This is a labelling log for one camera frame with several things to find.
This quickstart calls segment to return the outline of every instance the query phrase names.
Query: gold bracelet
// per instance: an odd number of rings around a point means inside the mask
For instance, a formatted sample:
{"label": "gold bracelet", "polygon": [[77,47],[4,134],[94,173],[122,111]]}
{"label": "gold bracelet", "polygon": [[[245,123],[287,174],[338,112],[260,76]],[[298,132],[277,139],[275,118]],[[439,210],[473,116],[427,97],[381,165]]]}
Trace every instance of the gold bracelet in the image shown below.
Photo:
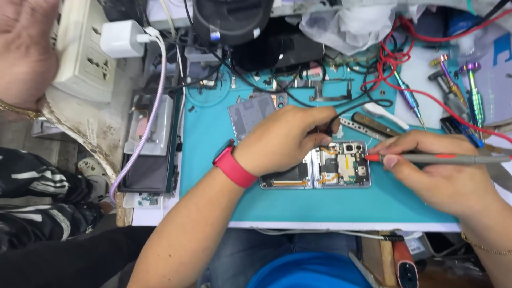
{"label": "gold bracelet", "polygon": [[462,239],[464,241],[466,241],[467,243],[471,244],[472,246],[478,248],[478,249],[481,249],[481,250],[484,250],[486,252],[489,252],[489,253],[492,253],[492,254],[496,254],[496,255],[512,255],[512,250],[508,250],[507,252],[503,252],[503,251],[496,251],[496,250],[491,250],[485,246],[482,246],[482,245],[478,245],[478,244],[475,244],[471,241],[469,241],[466,237],[466,234],[464,234],[464,232],[461,232],[460,233],[460,236],[462,236]]}
{"label": "gold bracelet", "polygon": [[34,111],[29,111],[29,110],[18,108],[18,107],[13,106],[1,99],[0,99],[0,110],[10,111],[10,112],[13,112],[13,113],[16,113],[19,115],[23,115],[30,119],[38,119],[39,117],[41,117],[41,113],[39,113],[39,112],[34,112]]}

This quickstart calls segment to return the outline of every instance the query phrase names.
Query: screwdriver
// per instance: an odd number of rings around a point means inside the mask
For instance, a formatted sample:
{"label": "screwdriver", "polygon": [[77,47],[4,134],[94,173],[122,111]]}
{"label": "screwdriver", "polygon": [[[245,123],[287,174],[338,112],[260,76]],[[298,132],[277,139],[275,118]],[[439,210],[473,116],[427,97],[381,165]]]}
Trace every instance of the screwdriver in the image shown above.
{"label": "screwdriver", "polygon": [[[409,85],[407,85],[402,80],[402,78],[400,78],[400,75],[398,74],[398,72],[396,72],[396,70],[395,70],[394,75],[395,75],[396,81],[398,82],[398,85],[400,87],[402,87],[403,89],[409,89]],[[411,111],[414,113],[414,115],[416,115],[416,118],[418,118],[420,124],[423,126],[423,129],[425,129],[425,131],[426,131],[425,122],[423,122],[421,113],[419,113],[419,104],[418,104],[418,101],[416,100],[416,97],[414,97],[414,94],[412,92],[406,91],[406,90],[398,90],[398,92],[400,93],[400,95],[402,95],[403,100],[406,102],[407,106],[409,106],[409,109],[411,109]]]}
{"label": "screwdriver", "polygon": [[[509,156],[478,156],[463,154],[401,154],[403,159],[412,163],[426,164],[452,164],[452,165],[468,165],[468,164],[491,164],[510,162]],[[384,159],[384,155],[372,154],[366,155],[368,161],[380,161]]]}

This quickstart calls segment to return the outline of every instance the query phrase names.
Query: red wire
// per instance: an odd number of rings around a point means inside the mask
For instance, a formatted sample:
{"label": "red wire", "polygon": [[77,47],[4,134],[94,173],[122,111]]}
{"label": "red wire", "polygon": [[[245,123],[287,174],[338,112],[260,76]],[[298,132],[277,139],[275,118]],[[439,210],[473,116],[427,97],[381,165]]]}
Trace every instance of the red wire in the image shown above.
{"label": "red wire", "polygon": [[453,40],[453,39],[457,39],[457,38],[460,38],[462,36],[465,36],[465,35],[468,35],[470,33],[473,33],[475,32],[476,30],[480,29],[480,28],[483,28],[485,26],[488,26],[489,24],[491,23],[494,23],[495,21],[497,21],[498,19],[508,15],[512,13],[512,9],[508,9],[508,10],[505,10],[503,12],[501,12],[501,14],[499,14],[498,16],[492,18],[492,19],[489,19],[488,21],[474,27],[473,29],[469,30],[469,31],[466,31],[464,33],[460,33],[460,34],[457,34],[457,35],[454,35],[454,36],[451,36],[451,37],[444,37],[444,38],[433,38],[433,37],[427,37],[427,36],[422,36],[422,35],[419,35],[417,34],[415,31],[414,31],[414,28],[413,28],[413,25],[411,24],[411,22],[409,22],[405,17],[403,16],[399,16],[398,17],[398,20],[400,21],[400,23],[402,23],[403,25],[405,25],[408,29],[409,29],[409,33],[411,35],[413,35],[414,37],[420,39],[420,40],[423,40],[423,41],[428,41],[428,42],[444,42],[444,41],[450,41],[450,40]]}
{"label": "red wire", "polygon": [[[473,29],[471,29],[471,30],[469,30],[467,32],[464,32],[464,33],[461,33],[461,34],[457,34],[457,35],[452,36],[452,37],[446,37],[446,38],[431,38],[431,37],[424,37],[424,36],[416,34],[416,32],[414,31],[414,28],[412,27],[411,23],[409,21],[407,21],[405,18],[403,18],[403,16],[399,16],[399,22],[401,22],[402,24],[405,24],[409,28],[409,30],[410,30],[409,32],[413,36],[415,36],[415,37],[417,37],[417,38],[419,38],[421,40],[426,40],[426,41],[430,41],[430,42],[442,42],[442,41],[447,41],[447,40],[456,39],[456,38],[460,38],[462,36],[465,36],[465,35],[467,35],[467,34],[469,34],[471,32],[474,32],[477,29],[480,29],[482,27],[485,27],[485,26],[495,22],[499,18],[501,18],[501,17],[503,17],[503,16],[505,16],[507,14],[510,14],[510,13],[512,13],[512,9],[509,9],[509,10],[506,10],[506,11],[502,12],[500,15],[496,16],[495,18],[493,18],[491,20],[488,20],[488,21],[482,23],[479,26],[476,26],[475,28],[473,28]],[[361,91],[364,91],[364,87],[366,85],[368,85],[370,83],[374,83],[374,82],[377,82],[377,85],[375,85],[375,88],[377,88],[377,86],[379,86],[380,83],[383,81],[388,86],[390,86],[390,87],[392,87],[394,89],[403,90],[403,91],[409,91],[409,92],[419,93],[419,94],[425,95],[428,98],[430,98],[433,101],[435,101],[438,105],[443,107],[443,109],[445,109],[452,117],[454,117],[461,124],[463,124],[463,125],[465,125],[465,126],[467,126],[469,128],[472,128],[472,129],[474,129],[476,131],[480,131],[480,132],[483,132],[483,133],[486,133],[486,134],[490,134],[490,135],[495,135],[497,137],[500,137],[502,139],[507,140],[508,142],[510,142],[512,144],[512,137],[509,137],[509,136],[507,136],[505,134],[498,133],[498,132],[495,132],[495,131],[490,131],[490,130],[487,130],[487,129],[483,129],[483,128],[475,126],[475,125],[473,125],[471,123],[466,122],[464,119],[462,119],[457,114],[455,114],[455,112],[453,112],[442,101],[438,100],[436,97],[434,97],[434,96],[432,96],[432,95],[430,95],[430,94],[428,94],[426,92],[419,91],[419,90],[414,90],[414,89],[404,89],[404,88],[402,88],[400,86],[396,86],[394,84],[389,83],[388,78],[393,76],[393,74],[395,73],[396,68],[398,67],[398,65],[407,62],[411,58],[410,52],[411,52],[411,50],[412,50],[412,48],[414,46],[414,40],[412,40],[411,45],[409,46],[409,49],[406,52],[393,53],[392,51],[390,51],[386,47],[386,42],[387,42],[387,40],[389,39],[389,37],[391,36],[392,33],[393,33],[393,31],[391,33],[389,33],[388,36],[386,36],[386,38],[383,41],[380,42],[382,49],[380,50],[380,61],[377,63],[377,71],[378,71],[379,76],[377,78],[373,79],[373,80],[370,80],[370,81],[367,81],[367,82],[363,83],[363,85],[361,85]],[[392,68],[391,73],[389,73],[386,76],[384,76],[384,73],[383,73],[383,68],[384,68],[385,65],[389,65]]]}

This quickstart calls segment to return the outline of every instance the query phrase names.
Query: white foam block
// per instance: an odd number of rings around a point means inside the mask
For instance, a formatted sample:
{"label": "white foam block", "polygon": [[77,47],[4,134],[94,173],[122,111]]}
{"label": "white foam block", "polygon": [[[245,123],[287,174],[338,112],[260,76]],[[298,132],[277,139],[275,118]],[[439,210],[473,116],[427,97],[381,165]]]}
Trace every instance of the white foam block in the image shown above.
{"label": "white foam block", "polygon": [[[436,52],[434,49],[414,47],[411,50],[411,59],[401,66],[400,77],[411,89],[424,91],[439,100],[443,100],[441,89],[434,81],[429,81],[428,76],[439,69],[439,66],[430,66],[430,61],[443,55],[445,52]],[[414,93],[419,104],[421,117],[425,127],[440,129],[439,120],[443,115],[443,108],[425,95]],[[413,126],[420,126],[416,116],[413,114],[400,93],[397,91],[395,101],[395,116],[405,123]]]}

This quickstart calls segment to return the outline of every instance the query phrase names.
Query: hand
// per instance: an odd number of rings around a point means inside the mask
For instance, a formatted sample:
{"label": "hand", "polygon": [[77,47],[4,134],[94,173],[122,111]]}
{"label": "hand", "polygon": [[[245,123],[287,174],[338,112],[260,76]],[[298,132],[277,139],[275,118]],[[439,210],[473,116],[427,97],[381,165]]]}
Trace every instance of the hand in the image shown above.
{"label": "hand", "polygon": [[369,154],[386,155],[384,166],[425,203],[464,217],[492,207],[501,197],[496,192],[484,165],[429,165],[420,169],[396,156],[417,150],[426,153],[478,155],[473,145],[461,135],[439,135],[413,130],[379,143]]}
{"label": "hand", "polygon": [[[286,171],[302,162],[309,151],[327,146],[325,131],[336,117],[333,107],[299,108],[288,105],[261,121],[235,148],[233,157],[249,173],[261,176]],[[339,129],[335,121],[332,131]]]}
{"label": "hand", "polygon": [[0,98],[36,111],[36,102],[57,73],[50,32],[59,0],[2,0],[0,4]]}

